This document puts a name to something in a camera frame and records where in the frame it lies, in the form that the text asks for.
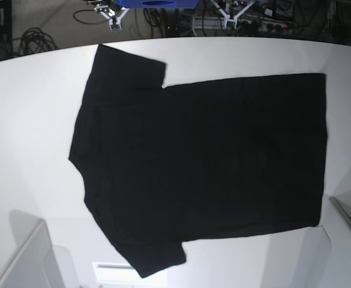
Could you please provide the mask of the black T-shirt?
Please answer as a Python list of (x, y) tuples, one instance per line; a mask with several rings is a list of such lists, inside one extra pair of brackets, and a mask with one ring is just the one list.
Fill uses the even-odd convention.
[(326, 76), (164, 88), (166, 65), (100, 45), (69, 154), (84, 202), (145, 278), (182, 243), (314, 227), (321, 215)]

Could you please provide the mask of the blue box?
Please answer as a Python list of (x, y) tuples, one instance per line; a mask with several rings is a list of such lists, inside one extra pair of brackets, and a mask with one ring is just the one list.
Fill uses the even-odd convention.
[(199, 0), (122, 0), (125, 8), (191, 8), (194, 9)]

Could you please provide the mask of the white partition panel left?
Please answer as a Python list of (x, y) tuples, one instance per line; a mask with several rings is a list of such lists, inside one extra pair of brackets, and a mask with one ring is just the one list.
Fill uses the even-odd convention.
[(45, 219), (0, 211), (0, 287), (79, 287), (68, 249), (52, 244)]

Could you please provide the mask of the white partition panel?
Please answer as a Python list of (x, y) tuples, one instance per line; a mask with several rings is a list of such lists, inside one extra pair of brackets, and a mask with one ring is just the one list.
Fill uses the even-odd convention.
[(351, 287), (351, 219), (336, 198), (327, 199), (320, 223), (330, 249), (316, 287)]
[(79, 287), (68, 249), (52, 244), (45, 219), (0, 211), (0, 287)]

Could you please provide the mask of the white partition panel right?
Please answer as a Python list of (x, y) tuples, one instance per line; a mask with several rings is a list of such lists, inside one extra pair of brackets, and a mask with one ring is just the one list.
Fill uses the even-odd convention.
[(316, 287), (351, 287), (351, 219), (336, 198), (327, 199), (320, 223), (330, 249)]

